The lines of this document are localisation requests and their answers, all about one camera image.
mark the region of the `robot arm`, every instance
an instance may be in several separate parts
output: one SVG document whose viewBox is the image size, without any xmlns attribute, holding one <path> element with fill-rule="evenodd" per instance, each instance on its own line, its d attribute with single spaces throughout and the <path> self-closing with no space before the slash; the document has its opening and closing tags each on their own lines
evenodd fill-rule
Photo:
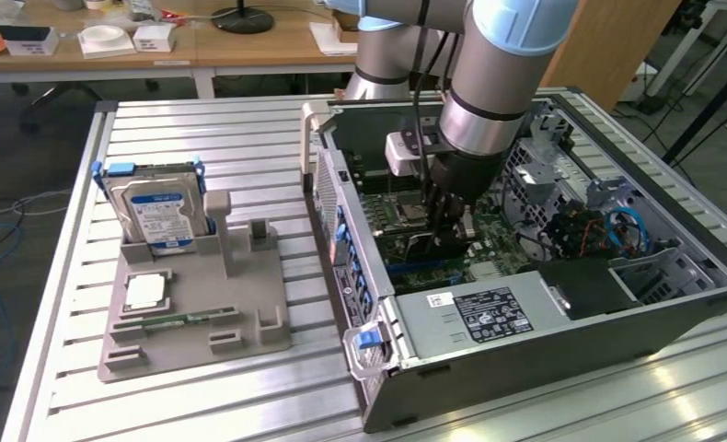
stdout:
<svg viewBox="0 0 727 442">
<path fill-rule="evenodd" d="M 438 30 L 464 34 L 438 128 L 444 149 L 424 177 L 427 223 L 439 241 L 470 240 L 464 220 L 500 172 L 578 2 L 327 0 L 331 7 L 371 16 L 359 26 L 350 99 L 406 97 L 410 72 L 424 69 L 438 50 Z M 438 66 L 451 56 L 442 52 Z"/>
</svg>

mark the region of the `black lamp base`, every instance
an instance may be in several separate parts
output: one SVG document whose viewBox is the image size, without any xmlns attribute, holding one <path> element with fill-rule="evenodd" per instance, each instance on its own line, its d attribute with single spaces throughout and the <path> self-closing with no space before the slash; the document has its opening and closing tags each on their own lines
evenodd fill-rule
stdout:
<svg viewBox="0 0 727 442">
<path fill-rule="evenodd" d="M 236 9 L 236 7 L 220 9 L 214 13 L 214 16 L 220 16 Z M 236 34 L 259 34 L 274 27 L 274 16 L 266 11 L 252 7 L 247 7 L 244 11 L 244 16 L 240 14 L 240 10 L 238 10 L 223 17 L 212 19 L 214 26 L 220 30 Z"/>
</svg>

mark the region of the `aluminum workbench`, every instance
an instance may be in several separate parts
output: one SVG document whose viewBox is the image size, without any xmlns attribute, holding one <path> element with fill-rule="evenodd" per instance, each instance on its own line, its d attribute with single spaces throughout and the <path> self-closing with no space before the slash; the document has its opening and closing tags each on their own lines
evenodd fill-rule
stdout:
<svg viewBox="0 0 727 442">
<path fill-rule="evenodd" d="M 727 245 L 727 218 L 582 94 L 562 93 Z M 360 431 L 299 185 L 300 106 L 330 96 L 124 102 L 95 114 L 5 440 L 727 440 L 727 314 L 658 354 L 399 430 Z M 575 152 L 602 177 L 611 162 Z M 282 353 L 103 384 L 101 332 L 120 224 L 91 184 L 95 159 L 166 163 L 199 155 L 230 190 L 231 227 L 279 231 L 295 345 Z M 710 215 L 722 216 L 723 223 Z"/>
</svg>

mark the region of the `wooden desk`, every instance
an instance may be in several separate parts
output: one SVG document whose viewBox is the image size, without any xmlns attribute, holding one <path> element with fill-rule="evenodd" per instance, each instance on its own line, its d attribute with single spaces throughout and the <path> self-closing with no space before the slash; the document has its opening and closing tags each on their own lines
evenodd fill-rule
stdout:
<svg viewBox="0 0 727 442">
<path fill-rule="evenodd" d="M 182 14 L 208 16 L 234 0 L 155 0 L 153 4 Z M 260 4 L 294 6 L 330 13 L 311 0 L 264 0 Z M 259 35 L 223 32 L 204 21 L 176 28 L 176 49 L 85 60 L 72 34 L 85 26 L 84 20 L 101 12 L 59 11 L 51 0 L 28 0 L 24 13 L 35 25 L 53 26 L 69 36 L 61 39 L 52 57 L 12 57 L 0 54 L 0 83 L 39 81 L 89 81 L 129 78 L 191 77 L 198 97 L 214 98 L 212 78 L 232 75 L 311 74 L 351 72 L 354 57 L 327 57 L 315 44 L 311 21 L 323 21 L 300 10 L 267 8 L 276 18 L 274 29 Z"/>
<path fill-rule="evenodd" d="M 192 13 L 192 0 L 159 0 L 157 5 L 167 9 Z M 28 21 L 35 26 L 52 26 L 59 33 L 67 34 L 51 57 L 15 57 L 8 52 L 0 53 L 0 71 L 36 69 L 127 69 L 159 66 L 160 62 L 192 65 L 196 58 L 195 32 L 190 26 L 179 26 L 176 33 L 176 48 L 172 52 L 139 52 L 117 57 L 87 60 L 83 57 L 76 34 L 85 27 L 85 20 L 101 18 L 100 11 L 80 9 L 64 12 L 55 9 L 51 0 L 28 0 L 23 11 Z"/>
<path fill-rule="evenodd" d="M 210 16 L 232 3 L 231 0 L 198 0 L 198 14 Z M 204 23 L 196 30 L 199 65 L 262 66 L 355 63 L 355 57 L 327 57 L 315 44 L 310 23 L 314 21 L 330 22 L 331 10 L 306 0 L 260 0 L 256 4 L 258 8 L 274 15 L 276 19 L 274 29 L 256 35 L 238 35 L 223 32 L 210 23 Z M 306 9 L 322 17 L 284 6 Z"/>
</svg>

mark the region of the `gray carpet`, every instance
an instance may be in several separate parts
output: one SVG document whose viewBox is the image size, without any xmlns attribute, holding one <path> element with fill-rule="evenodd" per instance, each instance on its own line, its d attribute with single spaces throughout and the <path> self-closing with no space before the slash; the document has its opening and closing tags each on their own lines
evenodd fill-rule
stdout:
<svg viewBox="0 0 727 442">
<path fill-rule="evenodd" d="M 679 37 L 662 38 L 651 52 L 651 60 L 660 65 L 667 60 Z M 676 73 L 682 74 L 690 61 L 704 54 L 708 47 L 703 43 L 692 48 L 687 60 Z M 699 110 L 704 106 L 727 78 L 727 58 L 719 64 L 694 97 L 683 100 L 684 111 L 672 112 L 660 126 L 659 134 L 664 142 L 671 143 Z M 290 78 L 244 77 L 220 81 L 220 87 L 231 96 L 280 95 L 290 93 Z M 162 89 L 148 92 L 143 81 L 97 82 L 93 88 L 107 99 L 190 99 L 194 98 L 194 83 L 188 79 L 160 80 Z M 330 92 L 339 87 L 338 76 L 312 76 L 311 92 Z M 28 97 L 16 97 L 8 85 L 0 85 L 0 196 L 23 197 L 44 191 L 64 189 L 71 186 L 77 163 L 85 143 L 85 132 L 91 121 L 93 103 L 79 93 L 61 98 L 39 115 L 41 132 L 37 135 L 17 131 L 17 111 L 27 105 L 48 85 L 31 85 Z M 635 113 L 628 106 L 618 109 L 627 115 Z M 656 124 L 663 112 L 643 116 L 650 124 Z M 727 115 L 727 106 L 719 115 Z M 650 130 L 639 120 L 620 119 L 624 127 L 640 138 Z M 712 127 L 719 118 L 710 124 Z M 647 143 L 660 153 L 655 137 Z M 727 213 L 727 130 L 722 129 L 684 163 L 688 173 L 707 195 Z M 35 205 L 31 210 L 60 207 L 65 197 L 55 197 Z M 13 222 L 12 215 L 1 216 L 0 222 Z M 15 332 L 19 352 L 12 365 L 0 376 L 0 433 L 8 413 L 8 403 L 16 383 L 24 348 L 29 337 L 33 319 L 39 307 L 39 297 L 47 279 L 56 235 L 63 216 L 45 215 L 28 217 L 23 223 L 23 245 L 0 265 L 0 297 L 8 307 L 8 315 Z M 0 361 L 8 350 L 8 336 L 0 321 Z"/>
</svg>

